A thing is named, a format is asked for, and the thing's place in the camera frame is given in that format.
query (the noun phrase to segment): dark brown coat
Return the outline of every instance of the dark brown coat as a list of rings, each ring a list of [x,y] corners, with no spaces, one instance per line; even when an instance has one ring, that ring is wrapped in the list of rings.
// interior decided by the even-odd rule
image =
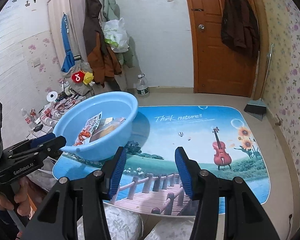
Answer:
[[[248,0],[225,0],[221,39],[232,50],[253,58],[258,56],[258,23]]]
[[[99,13],[102,5],[99,0],[86,0],[86,15],[83,25],[83,38],[88,62],[93,70],[94,81],[104,86],[109,82],[113,90],[120,91],[114,75],[120,75],[121,65],[108,44],[99,23]]]

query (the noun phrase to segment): human hand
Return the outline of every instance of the human hand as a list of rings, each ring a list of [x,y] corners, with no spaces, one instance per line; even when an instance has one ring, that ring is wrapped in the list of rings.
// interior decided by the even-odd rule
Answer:
[[[28,182],[26,181],[26,178],[23,177],[19,180],[20,183],[20,190],[17,194],[14,196],[14,201],[19,204],[17,212],[21,216],[29,215],[30,213],[30,203],[28,199]],[[13,204],[6,198],[5,195],[0,193],[0,210],[13,210],[14,206]]]

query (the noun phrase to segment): stuffed toy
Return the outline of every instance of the stuffed toy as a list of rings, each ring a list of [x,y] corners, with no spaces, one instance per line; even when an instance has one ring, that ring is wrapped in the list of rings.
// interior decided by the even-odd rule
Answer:
[[[81,83],[83,81],[85,72],[83,70],[80,70],[79,72],[73,73],[71,76],[71,79],[74,83]]]
[[[91,87],[95,84],[95,82],[93,81],[93,74],[90,72],[86,72],[83,78],[83,83],[85,85],[90,85]]]
[[[64,91],[64,93],[67,95],[67,96],[70,96],[70,95],[75,95],[76,92],[71,90],[71,87],[70,87],[70,84],[69,82],[62,82],[61,83],[61,91]]]

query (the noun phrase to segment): yellow plush toy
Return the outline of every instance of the yellow plush toy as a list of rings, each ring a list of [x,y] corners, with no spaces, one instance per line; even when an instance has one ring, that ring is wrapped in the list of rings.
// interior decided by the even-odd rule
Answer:
[[[90,72],[86,72],[85,75],[84,75],[84,78],[83,78],[83,83],[85,85],[90,85],[91,87],[95,84],[95,82],[93,81],[93,74],[90,73]]]

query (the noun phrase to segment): floor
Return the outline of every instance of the floor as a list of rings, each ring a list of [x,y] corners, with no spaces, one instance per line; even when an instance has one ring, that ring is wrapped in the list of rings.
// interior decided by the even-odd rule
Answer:
[[[139,106],[212,105],[231,106],[238,109],[249,125],[260,147],[270,177],[270,195],[263,205],[280,239],[286,239],[289,231],[289,215],[293,214],[292,186],[288,166],[277,137],[266,117],[259,121],[243,111],[249,98],[213,95],[150,93],[148,98],[139,98]],[[159,222],[153,215],[142,215],[144,236]],[[224,215],[219,215],[217,240],[223,239]]]

